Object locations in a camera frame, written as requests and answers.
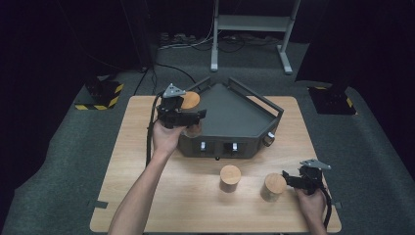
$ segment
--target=yellow and black tape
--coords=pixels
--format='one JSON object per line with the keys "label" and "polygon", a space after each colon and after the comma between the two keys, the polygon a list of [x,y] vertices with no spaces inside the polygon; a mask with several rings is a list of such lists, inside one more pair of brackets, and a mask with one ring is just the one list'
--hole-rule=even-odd
{"label": "yellow and black tape", "polygon": [[120,84],[116,87],[114,91],[114,96],[109,99],[109,102],[106,104],[75,104],[77,110],[109,110],[112,109],[116,102],[118,101],[119,95],[123,88],[123,84]]}

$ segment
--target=wooden tabletop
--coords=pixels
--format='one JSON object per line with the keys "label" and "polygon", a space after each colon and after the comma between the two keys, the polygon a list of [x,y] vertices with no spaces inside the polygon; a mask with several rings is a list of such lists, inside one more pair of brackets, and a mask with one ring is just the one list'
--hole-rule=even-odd
{"label": "wooden tabletop", "polygon": [[[308,231],[293,188],[288,187],[274,203],[260,196],[269,173],[285,170],[299,176],[300,161],[317,159],[297,100],[266,98],[285,110],[274,143],[248,160],[186,158],[176,150],[161,176],[145,232]],[[108,231],[118,205],[144,170],[153,101],[153,96],[134,96],[128,103],[98,198],[108,205],[105,209],[95,208],[90,223],[94,232]],[[236,166],[242,174],[232,193],[219,188],[220,171],[226,165]],[[333,207],[328,231],[341,229]]]}

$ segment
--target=dark gray box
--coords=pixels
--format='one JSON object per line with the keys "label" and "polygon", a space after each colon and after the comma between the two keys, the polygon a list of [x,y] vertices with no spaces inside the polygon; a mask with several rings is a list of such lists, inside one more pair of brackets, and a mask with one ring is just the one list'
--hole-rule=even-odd
{"label": "dark gray box", "polygon": [[[190,138],[181,135],[178,148],[186,157],[249,159],[274,141],[284,110],[230,77],[227,84],[212,83],[208,77],[186,91],[198,92],[202,133]],[[271,114],[248,96],[256,97],[276,111]]]}

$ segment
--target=cable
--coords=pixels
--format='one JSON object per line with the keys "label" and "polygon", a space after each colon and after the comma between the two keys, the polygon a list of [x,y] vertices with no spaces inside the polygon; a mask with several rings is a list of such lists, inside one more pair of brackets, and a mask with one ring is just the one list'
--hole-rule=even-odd
{"label": "cable", "polygon": [[210,51],[211,50],[211,44],[209,44],[207,49],[201,49],[201,48],[197,48],[196,46],[192,46],[193,49],[198,50],[198,51]]}
{"label": "cable", "polygon": [[65,13],[65,10],[64,10],[64,8],[63,8],[63,7],[62,7],[62,5],[61,5],[61,1],[60,1],[60,0],[56,0],[56,1],[57,1],[58,5],[59,5],[59,8],[60,8],[60,10],[61,10],[61,12],[62,12],[62,14],[63,14],[63,16],[64,16],[64,18],[65,18],[65,21],[67,22],[68,27],[69,27],[69,29],[70,29],[70,31],[71,31],[71,33],[72,33],[73,37],[75,38],[75,40],[76,40],[76,42],[77,42],[77,44],[78,44],[79,48],[82,50],[82,52],[83,52],[83,53],[84,53],[87,57],[91,58],[92,60],[94,60],[94,61],[96,61],[96,62],[98,62],[98,63],[101,63],[101,64],[103,64],[103,65],[105,65],[105,66],[108,66],[108,67],[110,67],[110,68],[113,68],[113,69],[117,69],[117,70],[119,70],[119,71],[130,71],[130,70],[123,69],[123,68],[120,68],[120,67],[117,67],[117,66],[111,65],[111,64],[109,64],[109,63],[106,63],[106,62],[104,62],[104,61],[102,61],[102,60],[100,60],[100,59],[98,59],[98,58],[96,58],[96,57],[92,56],[91,54],[89,54],[89,53],[85,50],[85,48],[82,46],[82,43],[80,42],[79,37],[77,36],[77,34],[76,34],[76,32],[75,32],[75,30],[74,30],[73,26],[71,25],[71,23],[70,23],[70,21],[69,21],[68,15]]}
{"label": "cable", "polygon": [[237,49],[235,49],[235,50],[233,50],[233,51],[226,51],[226,50],[223,50],[222,48],[220,48],[220,47],[217,47],[221,52],[225,52],[225,53],[234,53],[234,52],[237,52],[237,51],[239,51],[239,50],[241,50],[242,48],[244,48],[245,47],[245,40],[244,40],[244,38],[242,38],[241,37],[241,42],[242,42],[242,45],[239,47],[239,48],[237,48]]}
{"label": "cable", "polygon": [[153,136],[153,129],[155,126],[155,122],[154,122],[155,109],[156,109],[157,101],[163,92],[160,92],[159,94],[156,95],[155,101],[153,102],[152,113],[150,115],[149,127],[147,127],[146,167],[147,165],[149,165],[150,161],[152,160],[152,136]]}
{"label": "cable", "polygon": [[[272,38],[272,37],[271,39],[268,39],[268,40],[261,40],[261,39],[258,39],[257,37],[251,36],[250,34],[249,34],[250,37],[247,37],[247,36],[244,37],[244,35],[241,35],[241,34],[238,34],[238,36],[244,39],[248,46],[266,46],[266,45],[278,43],[280,41],[278,38]],[[265,42],[260,43],[260,44],[252,43],[255,41],[259,41],[259,42],[265,41]]]}
{"label": "cable", "polygon": [[134,43],[135,53],[137,54],[138,60],[140,60],[140,53],[138,52],[138,45],[137,45],[137,42],[136,42],[136,40],[134,38],[134,33],[132,32],[131,23],[130,23],[129,18],[127,16],[127,12],[125,11],[124,3],[123,3],[122,0],[119,0],[119,3],[121,4],[122,11],[124,12],[125,20],[127,21],[127,24],[128,24],[128,29],[130,31],[131,39],[132,39],[132,41]]}
{"label": "cable", "polygon": [[327,226],[329,225],[330,216],[332,215],[332,199],[330,198],[330,195],[327,192],[326,188],[324,188],[324,186],[320,186],[320,189],[326,197],[327,212],[326,217],[324,218],[324,227],[326,227],[327,229]]}
{"label": "cable", "polygon": [[184,71],[184,70],[181,70],[181,69],[179,69],[179,68],[176,68],[176,67],[172,67],[172,66],[166,66],[166,65],[161,65],[161,64],[159,64],[159,63],[155,63],[155,65],[158,65],[158,66],[160,66],[160,67],[166,67],[166,68],[171,68],[171,69],[174,69],[174,70],[177,70],[177,71],[181,71],[181,72],[183,72],[183,73],[185,73],[194,83],[196,83],[196,80],[189,74],[189,73],[187,73],[186,71]]}
{"label": "cable", "polygon": [[149,71],[149,69],[150,69],[150,68],[147,68],[147,69],[146,69],[146,71],[144,72],[143,76],[141,76],[141,79],[140,79],[140,81],[138,82],[138,85],[137,85],[137,87],[135,88],[135,90],[134,90],[134,94],[133,94],[133,95],[136,95],[137,90],[138,90],[138,87],[140,87],[141,82],[143,82],[144,77],[147,75],[147,72]]}
{"label": "cable", "polygon": [[198,46],[198,45],[201,45],[205,42],[208,42],[208,41],[212,40],[212,37],[210,37],[210,34],[211,34],[212,29],[213,29],[213,25],[214,25],[214,7],[213,7],[212,15],[211,15],[210,29],[209,29],[208,34],[207,34],[207,36],[204,40],[202,40],[198,43],[195,43],[195,44],[175,44],[175,45],[163,46],[163,47],[159,48],[159,50],[168,49],[168,48],[174,48],[174,49],[189,48],[189,47]]}
{"label": "cable", "polygon": [[239,7],[241,6],[241,2],[242,2],[242,0],[239,0],[238,5],[236,5],[236,8],[235,8],[234,12],[232,13],[232,15],[235,15],[236,14],[236,12],[238,11]]}
{"label": "cable", "polygon": [[155,69],[154,69],[154,68],[153,68],[152,81],[153,81],[153,91],[152,91],[152,95],[154,95],[154,94],[155,94],[155,92],[156,92],[157,83],[158,83],[157,74],[156,74],[156,71],[155,71]]}

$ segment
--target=wooden block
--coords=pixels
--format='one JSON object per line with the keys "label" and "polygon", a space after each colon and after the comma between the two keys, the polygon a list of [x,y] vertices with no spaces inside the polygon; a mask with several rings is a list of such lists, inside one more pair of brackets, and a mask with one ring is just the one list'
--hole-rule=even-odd
{"label": "wooden block", "polygon": [[223,192],[234,192],[239,180],[241,180],[241,171],[234,165],[226,165],[220,171],[220,189]]}
{"label": "wooden block", "polygon": [[266,202],[276,202],[278,197],[287,189],[287,181],[279,173],[266,175],[260,191],[260,196]]}

